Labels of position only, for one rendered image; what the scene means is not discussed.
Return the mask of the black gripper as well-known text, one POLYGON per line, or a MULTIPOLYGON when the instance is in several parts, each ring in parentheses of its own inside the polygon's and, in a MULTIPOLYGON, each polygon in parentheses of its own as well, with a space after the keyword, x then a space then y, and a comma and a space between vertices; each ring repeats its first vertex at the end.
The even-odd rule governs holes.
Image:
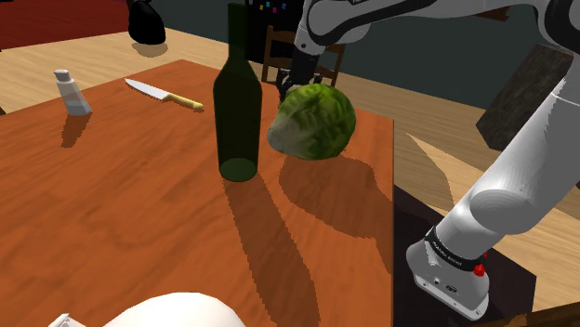
POLYGON ((317 66, 320 55, 311 55, 302 48, 295 47, 289 69, 279 68, 275 85, 279 92, 280 102, 285 100, 288 89, 293 85, 307 85, 315 73, 315 82, 321 83, 323 78, 331 80, 330 86, 336 85, 336 71, 317 66))

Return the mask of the green lettuce head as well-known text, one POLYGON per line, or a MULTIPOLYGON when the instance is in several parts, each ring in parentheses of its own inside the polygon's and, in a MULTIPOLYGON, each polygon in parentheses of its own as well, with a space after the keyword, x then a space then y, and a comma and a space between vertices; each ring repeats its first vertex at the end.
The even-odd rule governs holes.
POLYGON ((324 84, 294 86, 268 130, 270 146, 281 153, 317 161, 337 157, 349 144, 356 126, 349 98, 324 84))

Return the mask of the brown wooden chair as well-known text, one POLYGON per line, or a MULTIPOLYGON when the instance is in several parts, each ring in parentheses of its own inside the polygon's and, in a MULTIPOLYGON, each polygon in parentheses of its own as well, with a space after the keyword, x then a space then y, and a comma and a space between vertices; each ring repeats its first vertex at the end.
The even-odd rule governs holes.
MULTIPOLYGON (((264 83, 270 83, 268 80, 268 74, 270 67, 274 67, 277 70, 279 68, 290 69, 291 59, 286 57, 274 57, 272 55, 272 43, 285 43, 292 45, 295 40, 296 34, 288 31, 275 31, 274 28, 269 25, 267 28, 265 49, 263 56, 263 68, 261 81, 264 83)), ((342 63, 342 59, 345 52, 345 45, 331 45, 328 46, 325 51, 337 54, 336 64, 332 71, 336 71, 336 79, 338 77, 339 69, 342 63)))

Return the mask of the black fridge with coloured magnets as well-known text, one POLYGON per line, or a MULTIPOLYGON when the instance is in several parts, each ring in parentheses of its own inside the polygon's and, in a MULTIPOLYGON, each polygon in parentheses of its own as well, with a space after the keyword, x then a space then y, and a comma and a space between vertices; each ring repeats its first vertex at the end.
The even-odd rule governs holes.
POLYGON ((244 0, 247 8, 246 58, 262 63, 267 30, 295 33, 305 0, 244 0))

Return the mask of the dark green glass bottle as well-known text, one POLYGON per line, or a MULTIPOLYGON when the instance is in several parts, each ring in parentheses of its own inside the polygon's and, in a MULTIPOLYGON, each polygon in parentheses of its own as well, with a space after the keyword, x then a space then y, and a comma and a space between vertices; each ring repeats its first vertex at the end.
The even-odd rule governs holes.
POLYGON ((245 58, 246 6, 228 4, 229 54, 213 86, 219 173, 243 182, 257 172, 262 88, 245 58))

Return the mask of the dark brown wooden box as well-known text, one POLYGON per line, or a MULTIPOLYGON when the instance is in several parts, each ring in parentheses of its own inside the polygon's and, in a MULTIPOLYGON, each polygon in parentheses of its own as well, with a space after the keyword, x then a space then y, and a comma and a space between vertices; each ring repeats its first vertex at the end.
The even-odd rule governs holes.
POLYGON ((536 44, 476 123, 490 149, 504 150, 573 62, 573 55, 536 44))

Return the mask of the brown wooden table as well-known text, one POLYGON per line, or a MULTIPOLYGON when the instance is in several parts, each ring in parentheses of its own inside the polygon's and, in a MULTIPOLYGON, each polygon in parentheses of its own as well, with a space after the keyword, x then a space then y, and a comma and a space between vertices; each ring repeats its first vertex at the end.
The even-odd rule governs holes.
POLYGON ((217 71, 186 60, 137 79, 203 103, 87 89, 0 117, 0 327, 69 313, 103 327, 147 298, 212 295, 247 327, 393 326, 393 122, 357 112, 326 161, 259 146, 258 171, 218 171, 217 71))

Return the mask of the white grey tube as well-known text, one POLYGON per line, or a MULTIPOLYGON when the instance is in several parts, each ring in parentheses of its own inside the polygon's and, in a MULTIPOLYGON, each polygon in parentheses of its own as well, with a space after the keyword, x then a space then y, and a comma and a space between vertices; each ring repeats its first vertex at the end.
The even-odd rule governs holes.
POLYGON ((71 116, 82 116, 92 112, 82 91, 70 76, 68 70, 58 69, 54 71, 57 78, 57 86, 65 104, 66 111, 71 116))

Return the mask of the dark robot stand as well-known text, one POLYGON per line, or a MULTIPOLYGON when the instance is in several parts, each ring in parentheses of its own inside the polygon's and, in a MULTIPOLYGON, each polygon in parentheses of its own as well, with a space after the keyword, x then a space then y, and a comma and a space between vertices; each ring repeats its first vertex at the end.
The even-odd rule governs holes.
MULTIPOLYGON (((442 215, 395 187, 393 327, 471 327, 466 319, 419 289, 406 262, 406 249, 442 220, 442 215)), ((512 318, 533 309, 536 276, 495 249, 485 265, 490 278, 490 303, 481 322, 512 318)))

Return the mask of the dark red rug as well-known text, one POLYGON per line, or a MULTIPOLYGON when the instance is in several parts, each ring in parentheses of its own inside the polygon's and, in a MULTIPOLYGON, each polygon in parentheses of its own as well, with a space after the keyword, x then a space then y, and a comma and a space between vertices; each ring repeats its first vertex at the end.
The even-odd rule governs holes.
POLYGON ((125 0, 0 1, 0 49, 127 30, 125 0))

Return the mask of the white rounded object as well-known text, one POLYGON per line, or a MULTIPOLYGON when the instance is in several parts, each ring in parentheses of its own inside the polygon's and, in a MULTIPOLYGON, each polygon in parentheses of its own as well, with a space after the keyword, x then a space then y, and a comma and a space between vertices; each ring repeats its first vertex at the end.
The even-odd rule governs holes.
POLYGON ((144 300, 103 327, 245 327, 233 309, 201 293, 171 293, 144 300))

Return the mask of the yellow handled kitchen knife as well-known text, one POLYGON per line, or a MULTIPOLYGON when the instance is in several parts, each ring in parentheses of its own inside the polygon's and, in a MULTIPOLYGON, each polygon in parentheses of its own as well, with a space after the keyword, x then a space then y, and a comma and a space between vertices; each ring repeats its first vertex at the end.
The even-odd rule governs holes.
POLYGON ((142 82, 132 80, 132 79, 127 79, 127 78, 125 78, 125 82, 129 86, 137 89, 138 91, 140 91, 148 96, 151 96, 153 98, 157 98, 159 100, 174 100, 177 103, 184 104, 186 106, 194 108, 195 110, 200 110, 204 107, 204 105, 200 102, 197 102, 195 100, 191 100, 189 98, 184 98, 182 96, 175 95, 173 93, 170 93, 168 91, 165 91, 163 89, 160 89, 160 88, 152 86, 152 85, 147 85, 147 84, 144 84, 142 82))

